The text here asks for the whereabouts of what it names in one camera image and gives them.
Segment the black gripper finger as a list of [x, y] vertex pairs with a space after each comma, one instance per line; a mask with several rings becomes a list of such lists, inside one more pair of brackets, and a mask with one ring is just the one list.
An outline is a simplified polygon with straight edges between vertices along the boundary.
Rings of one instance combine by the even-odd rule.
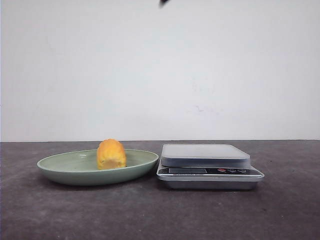
[[170, 0], [159, 0], [158, 6], [159, 8], [165, 7]]

